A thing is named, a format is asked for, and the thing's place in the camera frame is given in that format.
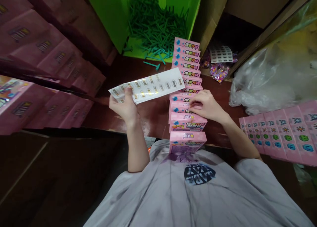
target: sticker sheet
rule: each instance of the sticker sheet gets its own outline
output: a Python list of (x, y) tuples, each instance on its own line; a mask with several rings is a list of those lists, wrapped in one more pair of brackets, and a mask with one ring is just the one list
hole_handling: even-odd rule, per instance
[(232, 51), (228, 46), (212, 46), (209, 50), (211, 63), (233, 62)]
[(132, 89), (135, 104), (158, 98), (172, 92), (184, 89), (185, 84), (178, 68), (154, 74), (139, 80), (123, 83), (109, 90), (120, 103), (124, 102), (124, 89)]

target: wooden table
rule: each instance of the wooden table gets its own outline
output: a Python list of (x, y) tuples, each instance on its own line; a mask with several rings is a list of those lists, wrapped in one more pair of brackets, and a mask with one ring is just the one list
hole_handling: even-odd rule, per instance
[[(171, 64), (161, 63), (159, 71), (155, 71), (153, 66), (143, 63), (143, 59), (136, 59), (124, 56), (117, 56), (111, 68), (104, 71), (107, 77), (97, 97), (109, 97), (109, 89), (125, 82), (130, 82), (153, 74), (157, 74), (171, 69)], [(153, 64), (159, 64), (156, 61), (148, 61)], [(239, 125), (239, 118), (247, 116), (244, 107), (229, 106), (229, 90), (231, 82), (222, 82), (219, 84), (212, 77), (202, 75), (202, 86), (211, 91), (215, 99), (222, 108), (230, 114), (233, 120)], [(169, 95), (143, 102), (137, 105), (141, 116), (141, 124), (145, 136), (169, 139)], [(101, 129), (113, 132), (126, 133), (126, 125), (122, 118), (109, 109), (95, 103), (83, 123), (84, 127)], [(204, 131), (207, 136), (207, 143), (211, 146), (231, 148), (231, 144), (222, 126), (214, 121), (208, 121)]]

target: person's left hand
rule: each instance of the person's left hand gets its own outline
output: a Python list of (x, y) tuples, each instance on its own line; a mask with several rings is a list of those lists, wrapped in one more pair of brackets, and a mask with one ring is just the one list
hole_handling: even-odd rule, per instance
[(124, 103), (118, 103), (117, 100), (110, 95), (109, 108), (121, 116), (126, 125), (129, 127), (135, 125), (139, 121), (139, 114), (132, 99), (132, 90), (130, 88), (126, 88), (124, 93)]

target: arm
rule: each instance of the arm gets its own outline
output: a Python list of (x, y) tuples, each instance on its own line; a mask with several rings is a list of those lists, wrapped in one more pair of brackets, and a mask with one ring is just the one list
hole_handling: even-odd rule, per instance
[[(192, 107), (195, 102), (202, 103), (201, 110)], [(229, 114), (221, 108), (209, 90), (200, 91), (194, 98), (191, 99), (190, 105), (190, 111), (207, 119), (214, 120), (223, 126), (230, 143), (238, 156), (242, 158), (259, 159), (262, 161), (254, 144), (235, 124)]]
[(150, 162), (150, 156), (145, 143), (139, 114), (132, 100), (132, 91), (125, 89), (125, 102), (118, 103), (111, 95), (109, 108), (123, 118), (127, 126), (127, 137), (129, 144), (128, 171), (141, 172)]

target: hand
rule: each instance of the hand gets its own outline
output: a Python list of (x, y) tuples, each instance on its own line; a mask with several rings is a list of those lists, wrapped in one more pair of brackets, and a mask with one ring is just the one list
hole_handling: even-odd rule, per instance
[[(193, 108), (195, 102), (202, 103), (201, 110)], [(219, 122), (220, 124), (224, 124), (231, 119), (228, 113), (226, 113), (216, 102), (209, 90), (202, 90), (196, 96), (191, 98), (189, 110), (202, 117)]]
[(124, 103), (118, 103), (117, 100), (110, 95), (109, 108), (123, 118), (127, 127), (135, 125), (139, 121), (139, 114), (136, 105), (132, 100), (131, 88), (124, 90)]

